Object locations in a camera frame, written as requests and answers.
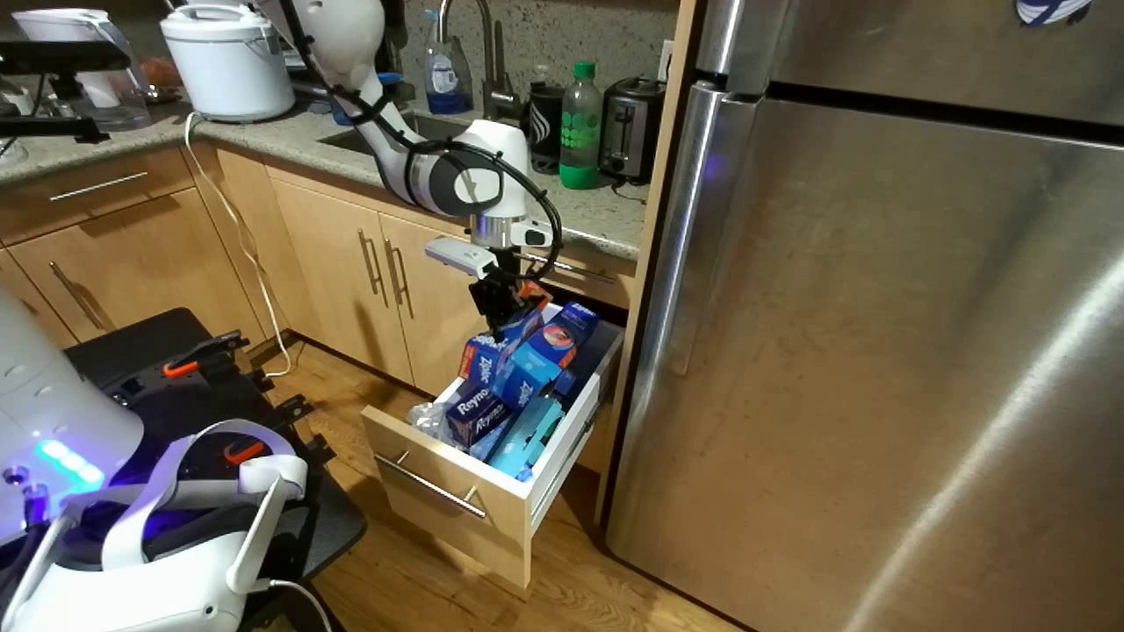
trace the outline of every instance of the open drawer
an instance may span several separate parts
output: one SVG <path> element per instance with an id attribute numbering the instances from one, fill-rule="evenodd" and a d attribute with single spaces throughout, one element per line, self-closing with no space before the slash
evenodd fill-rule
<path id="1" fill-rule="evenodd" d="M 608 399 L 618 348 L 622 325 L 596 322 L 591 337 L 591 362 L 596 370 L 569 404 L 526 480 L 462 452 L 402 419 L 365 406 L 362 419 L 369 420 L 389 509 L 476 565 L 517 585 L 531 585 L 533 530 L 591 440 L 596 406 Z"/>

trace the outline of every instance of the kitchen counter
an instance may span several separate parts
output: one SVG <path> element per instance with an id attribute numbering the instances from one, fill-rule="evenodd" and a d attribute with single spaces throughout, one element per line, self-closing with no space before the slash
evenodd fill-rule
<path id="1" fill-rule="evenodd" d="M 358 185 L 381 185 L 381 169 L 369 153 L 325 145 L 328 138 L 346 132 L 325 114 L 296 114 L 271 123 L 199 123 L 196 139 L 219 139 L 234 152 L 248 152 L 282 164 L 298 164 L 310 172 L 325 172 L 334 180 L 347 180 Z M 111 132 L 101 145 L 74 145 L 74 139 L 49 139 L 49 138 L 25 138 L 25 163 L 4 164 L 0 163 L 0 191 L 19 180 L 40 180 L 53 169 L 70 169 L 80 163 L 145 152 L 157 145 L 177 145 L 183 138 L 179 116 L 165 116 L 145 131 Z M 637 261 L 638 233 L 643 233 L 643 185 L 622 191 L 561 191 L 553 174 L 531 174 L 541 191 L 547 191 L 553 205 L 561 215 L 566 241 L 588 241 L 610 255 Z"/>

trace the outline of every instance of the electrical outlet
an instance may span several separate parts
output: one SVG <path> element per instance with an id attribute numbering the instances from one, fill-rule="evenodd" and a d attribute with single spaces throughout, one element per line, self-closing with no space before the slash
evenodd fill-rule
<path id="1" fill-rule="evenodd" d="M 675 40 L 663 40 L 657 81 L 668 81 L 668 76 L 671 76 L 671 54 L 675 54 Z"/>

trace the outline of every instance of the blue light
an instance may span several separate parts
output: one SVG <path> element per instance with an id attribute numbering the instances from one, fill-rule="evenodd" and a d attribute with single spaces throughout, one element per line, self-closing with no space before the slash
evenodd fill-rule
<path id="1" fill-rule="evenodd" d="M 56 440 L 40 440 L 34 451 L 49 459 L 47 468 L 62 470 L 70 477 L 74 493 L 94 493 L 106 488 L 106 475 L 88 462 L 80 452 Z"/>

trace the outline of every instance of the cabinet door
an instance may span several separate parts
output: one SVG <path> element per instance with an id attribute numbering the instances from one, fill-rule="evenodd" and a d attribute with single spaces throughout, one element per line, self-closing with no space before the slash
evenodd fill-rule
<path id="1" fill-rule="evenodd" d="M 456 235 L 456 225 L 387 206 L 383 235 L 416 386 L 440 394 L 456 376 L 464 342 L 490 325 L 469 296 L 470 277 L 425 255 L 425 241 Z"/>
<path id="2" fill-rule="evenodd" d="M 260 296 L 260 277 L 243 254 L 247 246 L 255 248 L 255 261 L 267 274 L 267 287 L 273 291 L 273 309 L 282 325 L 291 325 L 298 334 L 313 334 L 317 316 L 313 302 L 306 296 L 306 274 L 296 261 L 296 248 L 288 241 L 288 227 L 277 209 L 271 169 L 231 152 L 205 153 L 205 163 L 216 163 L 209 172 L 234 206 L 238 221 L 231 221 L 226 199 L 211 185 L 205 185 L 205 199 L 219 221 L 219 235 L 226 239 L 234 274 L 243 277 L 243 287 L 248 302 L 255 307 L 260 318 L 271 322 L 267 302 Z"/>
<path id="3" fill-rule="evenodd" d="M 271 180 L 313 302 L 310 337 L 411 384 L 373 199 L 277 169 Z"/>
<path id="4" fill-rule="evenodd" d="M 10 254 L 79 342 L 177 307 L 216 334 L 260 334 L 196 191 L 13 241 Z"/>
<path id="5" fill-rule="evenodd" d="M 0 248 L 0 284 L 6 296 L 13 296 L 19 302 L 25 302 L 25 309 L 40 318 L 40 325 L 59 344 L 70 348 L 74 337 L 62 325 L 62 318 L 47 307 L 47 297 L 40 296 L 40 287 L 25 277 L 25 272 L 10 261 L 6 248 Z"/>

